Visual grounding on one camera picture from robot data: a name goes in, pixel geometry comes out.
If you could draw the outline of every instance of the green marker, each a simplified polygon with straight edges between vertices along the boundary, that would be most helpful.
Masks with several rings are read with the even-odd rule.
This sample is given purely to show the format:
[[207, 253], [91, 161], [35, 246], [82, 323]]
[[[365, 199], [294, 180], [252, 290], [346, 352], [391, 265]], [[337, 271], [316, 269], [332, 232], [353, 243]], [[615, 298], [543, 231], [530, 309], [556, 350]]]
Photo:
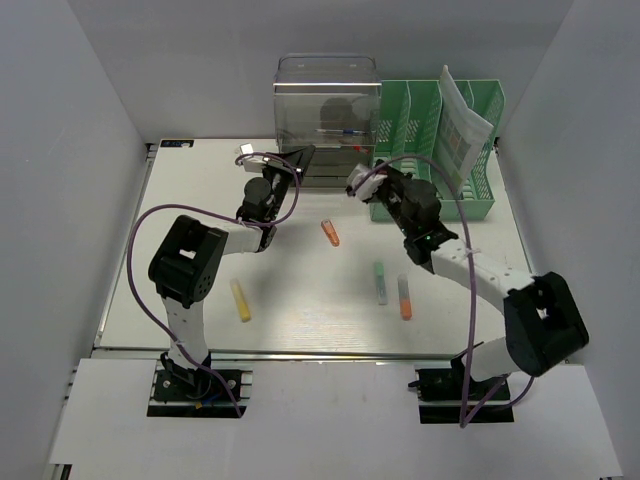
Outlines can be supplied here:
[[382, 262], [373, 264], [373, 272], [376, 277], [376, 290], [378, 291], [378, 305], [386, 305], [389, 303], [387, 298], [387, 286], [384, 283], [384, 266]]

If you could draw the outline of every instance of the yellow marker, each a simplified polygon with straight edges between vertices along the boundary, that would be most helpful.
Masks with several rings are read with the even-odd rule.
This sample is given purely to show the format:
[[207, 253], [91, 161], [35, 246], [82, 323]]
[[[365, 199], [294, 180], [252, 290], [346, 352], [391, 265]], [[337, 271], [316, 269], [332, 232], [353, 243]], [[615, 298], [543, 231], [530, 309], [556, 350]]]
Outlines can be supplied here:
[[336, 229], [333, 228], [333, 223], [331, 223], [331, 220], [329, 220], [328, 218], [325, 218], [323, 221], [320, 222], [320, 226], [322, 227], [322, 230], [324, 230], [325, 235], [331, 242], [331, 245], [333, 245], [334, 247], [337, 247], [338, 245], [340, 245], [340, 237], [338, 237]]
[[242, 288], [240, 288], [240, 282], [238, 282], [237, 278], [231, 280], [231, 291], [233, 292], [233, 298], [236, 301], [236, 308], [238, 309], [240, 319], [243, 322], [248, 322], [251, 320], [251, 312], [249, 311], [247, 301], [244, 299], [244, 293], [242, 293]]

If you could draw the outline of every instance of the black label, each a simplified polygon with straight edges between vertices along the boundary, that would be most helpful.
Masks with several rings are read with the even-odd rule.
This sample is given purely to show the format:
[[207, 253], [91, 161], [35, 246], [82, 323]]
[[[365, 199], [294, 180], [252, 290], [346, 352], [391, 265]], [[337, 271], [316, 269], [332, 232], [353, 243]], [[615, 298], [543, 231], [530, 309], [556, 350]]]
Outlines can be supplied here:
[[161, 148], [191, 148], [193, 140], [163, 140], [160, 142]]

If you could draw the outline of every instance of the paper document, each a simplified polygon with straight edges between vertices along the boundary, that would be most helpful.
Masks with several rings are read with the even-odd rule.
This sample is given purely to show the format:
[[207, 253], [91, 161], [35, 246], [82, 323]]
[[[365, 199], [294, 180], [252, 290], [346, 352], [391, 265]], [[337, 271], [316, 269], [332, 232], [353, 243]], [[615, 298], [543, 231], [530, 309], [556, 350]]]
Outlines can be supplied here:
[[442, 116], [436, 135], [435, 158], [460, 193], [493, 125], [471, 110], [445, 65], [440, 76]]

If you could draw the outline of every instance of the white table surface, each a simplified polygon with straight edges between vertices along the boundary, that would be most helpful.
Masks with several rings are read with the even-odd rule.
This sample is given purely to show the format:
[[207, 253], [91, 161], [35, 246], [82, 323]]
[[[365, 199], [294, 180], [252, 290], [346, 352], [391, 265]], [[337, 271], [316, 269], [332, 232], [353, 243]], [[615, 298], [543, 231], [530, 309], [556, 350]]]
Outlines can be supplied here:
[[[620, 475], [581, 366], [536, 381], [515, 422], [421, 425], [413, 365], [261, 362], [242, 419], [147, 418], [155, 360], [82, 360], [50, 462], [70, 480], [562, 479]], [[509, 380], [514, 392], [526, 375]]]
[[[276, 151], [273, 140], [196, 140], [193, 148], [160, 148], [141, 212], [162, 203], [184, 203], [235, 216], [243, 187], [251, 177], [236, 167], [234, 150], [252, 143], [256, 151]], [[520, 238], [495, 155], [488, 177], [496, 203], [486, 219], [471, 225], [473, 245], [516, 269], [527, 269]], [[289, 194], [281, 213], [288, 209]], [[185, 212], [158, 212], [140, 229], [134, 276], [145, 302], [160, 318], [164, 310], [147, 277], [152, 256], [175, 218]], [[197, 214], [207, 225], [219, 223]], [[330, 218], [341, 244], [329, 244], [320, 221]], [[461, 234], [459, 224], [447, 225]], [[271, 246], [260, 254], [222, 260], [205, 301], [209, 348], [241, 351], [454, 354], [466, 345], [469, 292], [414, 266], [393, 224], [370, 221], [368, 207], [344, 193], [300, 195], [294, 215], [278, 227]], [[373, 263], [385, 267], [389, 304], [377, 304]], [[413, 319], [403, 321], [397, 276], [407, 273]], [[242, 323], [229, 287], [238, 278], [252, 313]], [[477, 340], [504, 335], [502, 316], [479, 300]], [[166, 348], [168, 338], [138, 308], [120, 273], [102, 347]]]

